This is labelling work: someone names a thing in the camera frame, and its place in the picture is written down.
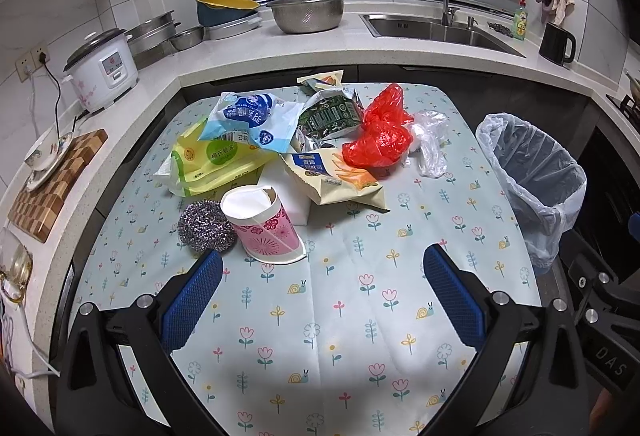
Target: checkered wooden cutting board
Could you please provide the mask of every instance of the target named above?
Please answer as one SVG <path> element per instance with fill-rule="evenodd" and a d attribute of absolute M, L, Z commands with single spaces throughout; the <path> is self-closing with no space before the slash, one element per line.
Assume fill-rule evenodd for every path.
<path fill-rule="evenodd" d="M 22 188 L 9 211 L 9 220 L 38 241 L 45 242 L 71 187 L 107 137 L 105 130 L 100 129 L 75 138 L 65 160 L 43 186 L 33 192 Z"/>

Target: crushed paper cup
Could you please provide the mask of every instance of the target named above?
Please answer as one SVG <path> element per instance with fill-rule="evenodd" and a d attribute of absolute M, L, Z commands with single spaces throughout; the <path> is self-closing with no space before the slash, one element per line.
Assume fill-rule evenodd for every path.
<path fill-rule="evenodd" d="M 305 245 L 273 187 L 236 187 L 223 196 L 220 208 L 254 259 L 290 264 L 306 257 Z"/>

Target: trash can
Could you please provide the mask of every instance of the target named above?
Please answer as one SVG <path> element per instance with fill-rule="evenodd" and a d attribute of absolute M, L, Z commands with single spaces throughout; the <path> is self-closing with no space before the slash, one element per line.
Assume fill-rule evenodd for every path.
<path fill-rule="evenodd" d="M 476 139 L 513 209 L 534 270 L 545 273 L 580 212 L 584 170 L 551 136 L 511 114 L 488 114 Z"/>

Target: stainless steel pot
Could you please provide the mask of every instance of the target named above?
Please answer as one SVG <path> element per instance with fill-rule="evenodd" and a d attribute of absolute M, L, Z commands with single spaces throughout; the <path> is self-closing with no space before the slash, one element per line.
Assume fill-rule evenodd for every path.
<path fill-rule="evenodd" d="M 131 53 L 140 54 L 173 37 L 175 35 L 175 27 L 180 25 L 180 22 L 174 22 L 174 18 L 171 16 L 173 12 L 174 10 L 171 10 L 153 17 L 129 30 L 127 32 L 127 41 Z"/>
<path fill-rule="evenodd" d="M 169 38 L 171 45 L 178 51 L 188 50 L 204 40 L 204 27 L 194 26 Z"/>
<path fill-rule="evenodd" d="M 273 18 L 285 33 L 315 33 L 336 28 L 344 0 L 276 0 L 269 2 Z"/>

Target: power socket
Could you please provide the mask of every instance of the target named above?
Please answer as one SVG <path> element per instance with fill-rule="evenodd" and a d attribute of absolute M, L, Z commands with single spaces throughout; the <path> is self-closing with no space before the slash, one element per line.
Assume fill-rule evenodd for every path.
<path fill-rule="evenodd" d="M 33 57 L 33 62 L 36 64 L 36 69 L 40 69 L 42 64 L 40 63 L 40 53 L 45 54 L 45 59 L 47 62 L 51 60 L 49 56 L 49 49 L 45 42 L 39 43 L 37 46 L 31 49 L 31 56 Z"/>
<path fill-rule="evenodd" d="M 29 78 L 28 73 L 36 70 L 36 65 L 33 62 L 31 51 L 27 51 L 15 61 L 15 69 L 18 71 L 18 77 L 21 82 L 24 82 Z"/>

